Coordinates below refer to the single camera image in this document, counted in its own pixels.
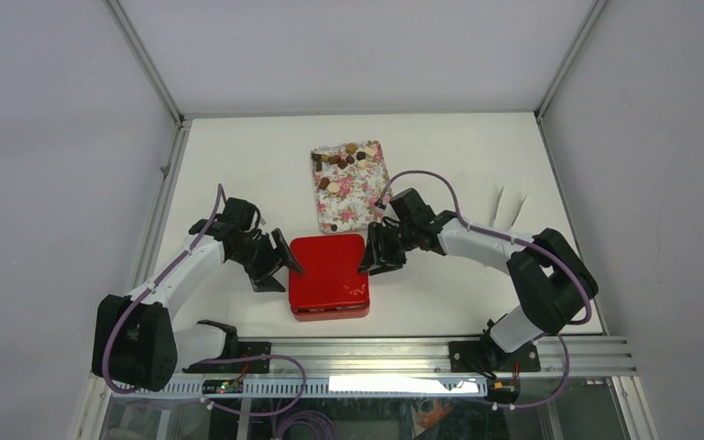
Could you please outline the red box lid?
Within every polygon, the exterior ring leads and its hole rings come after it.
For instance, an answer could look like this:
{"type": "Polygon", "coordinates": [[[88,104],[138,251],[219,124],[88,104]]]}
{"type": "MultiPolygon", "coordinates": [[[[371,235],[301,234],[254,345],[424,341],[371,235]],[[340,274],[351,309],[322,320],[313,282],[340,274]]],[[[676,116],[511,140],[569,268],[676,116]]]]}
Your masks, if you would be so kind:
{"type": "Polygon", "coordinates": [[[289,273],[288,301],[294,316],[317,319],[321,314],[368,312],[369,275],[358,270],[365,253],[362,236],[299,237],[290,250],[303,269],[289,273]]]}

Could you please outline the red square chocolate box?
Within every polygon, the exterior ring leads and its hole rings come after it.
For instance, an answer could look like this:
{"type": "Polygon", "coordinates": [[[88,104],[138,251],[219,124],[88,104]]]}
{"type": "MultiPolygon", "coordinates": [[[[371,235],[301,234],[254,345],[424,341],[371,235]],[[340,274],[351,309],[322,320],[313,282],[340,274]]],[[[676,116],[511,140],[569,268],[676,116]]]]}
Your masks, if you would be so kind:
{"type": "Polygon", "coordinates": [[[319,308],[292,307],[291,313],[299,322],[315,322],[363,318],[369,314],[369,308],[370,302],[360,302],[319,308]]]}

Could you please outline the silver metal tweezers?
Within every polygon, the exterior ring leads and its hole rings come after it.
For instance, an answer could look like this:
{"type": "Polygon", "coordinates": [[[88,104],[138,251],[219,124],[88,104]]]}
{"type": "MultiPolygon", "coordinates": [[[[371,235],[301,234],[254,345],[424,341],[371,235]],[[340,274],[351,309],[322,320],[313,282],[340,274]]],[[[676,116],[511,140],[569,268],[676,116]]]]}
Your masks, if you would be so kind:
{"type": "Polygon", "coordinates": [[[516,188],[501,186],[493,199],[489,225],[503,231],[515,226],[527,200],[527,193],[516,188]]]}

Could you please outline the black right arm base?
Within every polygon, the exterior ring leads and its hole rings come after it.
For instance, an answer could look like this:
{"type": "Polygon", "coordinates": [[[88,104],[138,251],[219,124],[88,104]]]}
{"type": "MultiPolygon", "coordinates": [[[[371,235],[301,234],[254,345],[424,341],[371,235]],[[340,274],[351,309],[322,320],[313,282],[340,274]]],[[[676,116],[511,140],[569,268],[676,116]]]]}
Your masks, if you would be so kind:
{"type": "Polygon", "coordinates": [[[512,353],[480,339],[454,340],[447,347],[450,369],[454,373],[513,373],[515,368],[519,372],[541,370],[539,354],[532,344],[521,346],[512,353]]]}

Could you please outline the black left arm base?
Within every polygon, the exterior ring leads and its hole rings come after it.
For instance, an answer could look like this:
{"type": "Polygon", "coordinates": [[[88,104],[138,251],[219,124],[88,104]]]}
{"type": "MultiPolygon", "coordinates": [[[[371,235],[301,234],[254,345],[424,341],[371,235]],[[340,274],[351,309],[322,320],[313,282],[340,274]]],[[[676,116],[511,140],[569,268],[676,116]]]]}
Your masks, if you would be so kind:
{"type": "Polygon", "coordinates": [[[233,356],[225,354],[216,358],[216,360],[236,359],[236,363],[221,364],[202,361],[192,364],[182,371],[187,374],[238,375],[242,372],[247,374],[266,374],[270,372],[270,361],[262,359],[260,356],[270,355],[271,349],[271,342],[258,340],[239,342],[237,351],[233,356]]]}

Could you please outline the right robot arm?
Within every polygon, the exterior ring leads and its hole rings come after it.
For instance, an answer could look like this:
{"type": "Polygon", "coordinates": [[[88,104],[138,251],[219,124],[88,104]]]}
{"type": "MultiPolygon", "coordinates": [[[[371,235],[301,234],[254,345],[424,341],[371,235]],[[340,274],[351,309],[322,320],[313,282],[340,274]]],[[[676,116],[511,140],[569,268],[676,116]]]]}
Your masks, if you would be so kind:
{"type": "Polygon", "coordinates": [[[441,256],[476,261],[509,276],[519,304],[480,338],[480,357],[490,370],[503,371],[517,350],[543,335],[556,335],[580,311],[589,311],[599,285],[566,238],[552,228],[512,235],[437,214],[409,188],[390,200],[395,216],[368,225],[358,270],[376,275],[401,269],[407,252],[419,248],[441,256]]]}

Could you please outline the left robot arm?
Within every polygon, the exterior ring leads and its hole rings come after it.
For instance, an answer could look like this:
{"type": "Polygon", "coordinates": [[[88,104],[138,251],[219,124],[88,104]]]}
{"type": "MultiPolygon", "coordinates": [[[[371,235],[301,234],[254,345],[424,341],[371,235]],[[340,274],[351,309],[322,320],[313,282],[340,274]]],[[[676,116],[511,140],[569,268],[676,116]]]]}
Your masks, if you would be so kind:
{"type": "Polygon", "coordinates": [[[217,372],[241,357],[237,329],[201,320],[176,330],[173,321],[202,282],[223,264],[240,265],[254,292],[285,292],[281,269],[302,274],[283,233],[262,231],[253,203],[219,195],[209,217],[192,225],[168,263],[132,291],[98,305],[92,372],[119,394],[160,391],[176,372],[207,363],[217,372]]]}

